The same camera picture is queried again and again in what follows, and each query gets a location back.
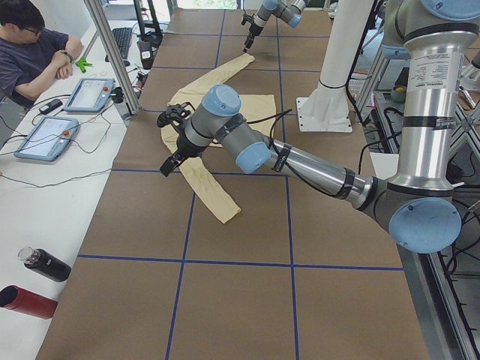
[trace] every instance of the wristwatch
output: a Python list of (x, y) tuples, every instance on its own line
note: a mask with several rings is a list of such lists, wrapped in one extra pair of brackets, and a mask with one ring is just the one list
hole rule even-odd
[(67, 56), (70, 59), (70, 63), (72, 63), (74, 61), (74, 58), (68, 52), (62, 51), (61, 53), (64, 54), (65, 56)]

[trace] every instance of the t-shirt sleeve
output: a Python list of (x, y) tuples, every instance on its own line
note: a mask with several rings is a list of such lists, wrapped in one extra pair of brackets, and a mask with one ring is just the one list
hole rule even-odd
[(14, 61), (0, 56), (0, 89), (11, 96), (18, 85), (29, 83), (28, 75)]
[(43, 33), (47, 36), (48, 41), (55, 47), (56, 50), (63, 50), (67, 45), (68, 34), (58, 32), (55, 30), (49, 30), (45, 28)]

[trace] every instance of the tablet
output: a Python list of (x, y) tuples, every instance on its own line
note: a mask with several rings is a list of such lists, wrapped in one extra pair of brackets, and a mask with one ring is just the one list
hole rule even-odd
[(81, 79), (63, 110), (69, 113), (98, 113), (107, 103), (113, 83), (113, 79)]
[(78, 127), (75, 118), (44, 116), (13, 155), (17, 158), (54, 161), (70, 145)]

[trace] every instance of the silver bottle lid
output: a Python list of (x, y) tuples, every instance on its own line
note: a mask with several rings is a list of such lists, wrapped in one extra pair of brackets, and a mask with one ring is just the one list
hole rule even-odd
[(18, 260), (23, 261), (25, 264), (33, 264), (38, 260), (40, 251), (33, 249), (29, 246), (25, 246), (18, 252)]

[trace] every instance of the black bottle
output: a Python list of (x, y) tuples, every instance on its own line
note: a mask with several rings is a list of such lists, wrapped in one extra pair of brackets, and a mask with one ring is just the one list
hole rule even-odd
[(68, 279), (71, 267), (43, 249), (32, 249), (25, 246), (18, 253), (18, 260), (23, 261), (27, 269), (31, 269), (53, 281), (61, 282)]

